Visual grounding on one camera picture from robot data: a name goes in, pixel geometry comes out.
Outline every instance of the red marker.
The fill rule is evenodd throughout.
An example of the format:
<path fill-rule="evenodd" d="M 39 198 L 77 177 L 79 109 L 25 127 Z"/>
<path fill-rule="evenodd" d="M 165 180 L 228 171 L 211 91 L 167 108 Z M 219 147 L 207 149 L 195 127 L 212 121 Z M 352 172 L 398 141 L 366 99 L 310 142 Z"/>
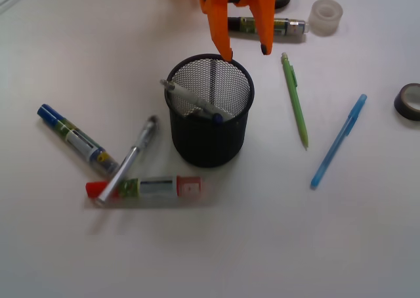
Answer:
<path fill-rule="evenodd" d="M 87 196 L 90 199 L 98 198 L 107 184 L 107 182 L 87 183 Z M 112 193 L 111 199 L 194 198 L 200 193 L 200 177 L 158 177 L 123 181 Z"/>

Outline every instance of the pen holder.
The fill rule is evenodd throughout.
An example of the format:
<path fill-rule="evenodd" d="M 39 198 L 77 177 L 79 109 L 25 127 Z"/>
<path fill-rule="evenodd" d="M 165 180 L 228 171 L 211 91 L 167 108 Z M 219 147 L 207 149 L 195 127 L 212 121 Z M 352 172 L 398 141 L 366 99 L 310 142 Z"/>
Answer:
<path fill-rule="evenodd" d="M 199 108 L 165 91 L 172 140 L 179 154 L 197 167 L 218 167 L 236 156 L 254 100 L 254 84 L 245 68 L 217 54 L 201 54 L 179 63 L 167 80 L 233 116 L 222 123 L 196 117 Z"/>

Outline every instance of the green mechanical pencil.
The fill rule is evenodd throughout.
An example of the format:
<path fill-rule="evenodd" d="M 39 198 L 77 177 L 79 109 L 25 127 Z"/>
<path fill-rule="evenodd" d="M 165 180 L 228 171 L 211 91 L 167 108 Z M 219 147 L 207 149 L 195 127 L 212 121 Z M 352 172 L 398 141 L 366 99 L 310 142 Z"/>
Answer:
<path fill-rule="evenodd" d="M 309 147 L 308 141 L 308 132 L 306 131 L 305 120 L 303 119 L 301 104 L 299 102 L 299 97 L 297 96 L 297 80 L 295 75 L 295 70 L 293 66 L 289 63 L 289 58 L 286 53 L 282 54 L 282 64 L 284 75 L 286 77 L 287 88 L 289 88 L 291 105 L 293 107 L 293 112 L 295 113 L 297 128 L 299 130 L 299 135 L 301 136 L 302 144 L 305 148 Z"/>

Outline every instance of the blue pen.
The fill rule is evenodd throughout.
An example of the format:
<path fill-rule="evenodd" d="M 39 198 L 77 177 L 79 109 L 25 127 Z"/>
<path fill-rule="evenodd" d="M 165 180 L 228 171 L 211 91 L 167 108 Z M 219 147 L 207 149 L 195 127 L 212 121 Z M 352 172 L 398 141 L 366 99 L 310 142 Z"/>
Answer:
<path fill-rule="evenodd" d="M 361 95 L 359 100 L 354 105 L 353 109 L 348 115 L 346 123 L 344 124 L 337 138 L 334 140 L 333 146 L 331 146 L 331 148 L 329 149 L 327 156 L 324 158 L 320 168 L 315 174 L 315 177 L 312 179 L 312 182 L 310 183 L 311 188 L 315 189 L 318 187 L 319 183 L 322 180 L 322 177 L 327 171 L 329 164 L 334 158 L 335 153 L 338 151 L 341 143 L 343 142 L 343 139 L 350 134 L 354 124 L 356 123 L 359 117 L 360 110 L 363 108 L 367 98 L 368 97 L 366 95 Z"/>

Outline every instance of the pen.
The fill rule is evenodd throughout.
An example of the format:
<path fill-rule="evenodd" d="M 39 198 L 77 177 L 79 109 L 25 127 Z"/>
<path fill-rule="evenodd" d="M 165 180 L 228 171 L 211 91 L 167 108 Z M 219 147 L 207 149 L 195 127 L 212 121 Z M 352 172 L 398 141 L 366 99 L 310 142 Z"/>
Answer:
<path fill-rule="evenodd" d="M 72 146 L 91 166 L 108 177 L 119 167 L 118 163 L 93 139 L 78 129 L 72 122 L 61 116 L 48 104 L 43 104 L 38 115 L 54 129 L 62 140 Z"/>
<path fill-rule="evenodd" d="M 179 96 L 181 99 L 197 106 L 198 108 L 203 109 L 203 111 L 207 112 L 208 114 L 220 114 L 223 117 L 223 120 L 227 121 L 232 119 L 233 116 L 230 115 L 228 112 L 218 108 L 214 104 L 200 98 L 198 95 L 189 91 L 187 88 L 184 88 L 173 81 L 161 80 L 160 83 L 165 87 L 166 91 L 171 93 L 172 95 Z"/>
<path fill-rule="evenodd" d="M 286 53 L 282 54 L 282 64 L 284 75 L 286 76 L 287 88 L 289 89 L 291 105 L 293 112 L 295 113 L 297 128 L 299 135 L 301 136 L 302 144 L 307 149 L 309 147 L 308 132 L 306 131 L 305 121 L 303 119 L 301 104 L 299 103 L 299 97 L 297 96 L 297 80 L 295 70 L 289 63 L 289 58 Z"/>
<path fill-rule="evenodd" d="M 124 176 L 127 174 L 138 154 L 145 150 L 147 145 L 149 145 L 149 142 L 154 137 L 157 130 L 158 118 L 156 116 L 149 117 L 146 124 L 144 124 L 143 130 L 140 132 L 140 135 L 138 136 L 134 146 L 131 147 L 129 153 L 125 156 L 121 167 L 118 169 L 117 173 L 96 199 L 98 205 L 103 206 L 106 203 L 108 198 L 113 194 L 114 190 L 124 179 Z"/>
<path fill-rule="evenodd" d="M 315 177 L 312 179 L 312 182 L 310 183 L 310 186 L 315 189 L 318 187 L 319 183 L 322 180 L 322 177 L 324 176 L 325 172 L 327 171 L 327 168 L 329 164 L 331 163 L 332 159 L 335 156 L 335 153 L 339 149 L 341 143 L 343 142 L 343 139 L 348 136 L 356 123 L 360 110 L 362 110 L 363 105 L 365 104 L 367 96 L 361 95 L 359 100 L 354 105 L 353 109 L 351 110 L 350 114 L 347 117 L 346 123 L 344 124 L 343 128 L 341 129 L 340 133 L 338 134 L 337 138 L 334 140 L 333 145 L 329 149 L 329 152 L 327 156 L 324 158 L 323 162 L 321 163 L 320 168 L 315 174 Z"/>

